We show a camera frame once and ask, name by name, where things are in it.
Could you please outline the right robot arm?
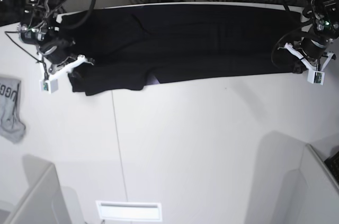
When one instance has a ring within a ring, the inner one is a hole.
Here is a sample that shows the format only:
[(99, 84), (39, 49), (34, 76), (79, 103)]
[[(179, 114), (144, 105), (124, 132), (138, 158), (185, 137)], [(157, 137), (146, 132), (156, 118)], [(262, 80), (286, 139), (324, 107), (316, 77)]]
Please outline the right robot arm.
[(72, 37), (64, 35), (66, 30), (74, 30), (83, 25), (94, 10), (96, 0), (91, 0), (89, 9), (76, 23), (60, 24), (57, 22), (59, 10), (68, 0), (29, 0), (23, 20), (17, 32), (25, 44), (36, 47), (40, 56), (38, 63), (43, 67), (44, 79), (61, 70), (65, 65), (73, 64), (78, 56), (71, 53), (75, 44)]

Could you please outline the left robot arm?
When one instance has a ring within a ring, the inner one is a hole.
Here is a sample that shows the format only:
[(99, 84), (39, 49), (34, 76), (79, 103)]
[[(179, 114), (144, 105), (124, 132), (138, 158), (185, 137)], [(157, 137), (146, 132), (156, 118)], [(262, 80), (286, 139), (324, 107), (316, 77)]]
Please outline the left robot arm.
[(330, 43), (338, 39), (338, 0), (306, 0), (302, 11), (304, 22), (282, 36), (271, 52), (272, 64), (294, 74), (314, 69), (322, 71), (336, 59), (328, 52)]

